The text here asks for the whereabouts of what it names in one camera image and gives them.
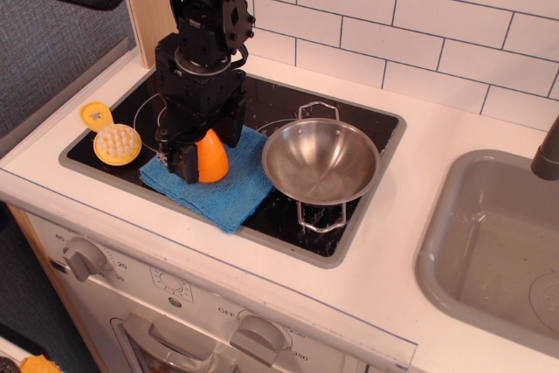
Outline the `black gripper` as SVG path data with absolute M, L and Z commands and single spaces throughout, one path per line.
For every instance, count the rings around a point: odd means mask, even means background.
M 179 36 L 168 35 L 155 48 L 159 94 L 166 110 L 155 139 L 168 155 L 168 171 L 187 184 L 199 181 L 195 142 L 213 129 L 220 141 L 235 148 L 245 120 L 246 74 L 228 62 L 215 73 L 188 68 L 178 50 Z

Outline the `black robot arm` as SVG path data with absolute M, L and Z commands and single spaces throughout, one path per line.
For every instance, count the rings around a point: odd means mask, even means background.
M 246 0 L 169 0 L 178 31 L 159 41 L 155 68 L 166 110 L 155 139 L 168 171 L 202 183 L 202 140 L 237 146 L 245 118 L 242 87 L 254 17 Z

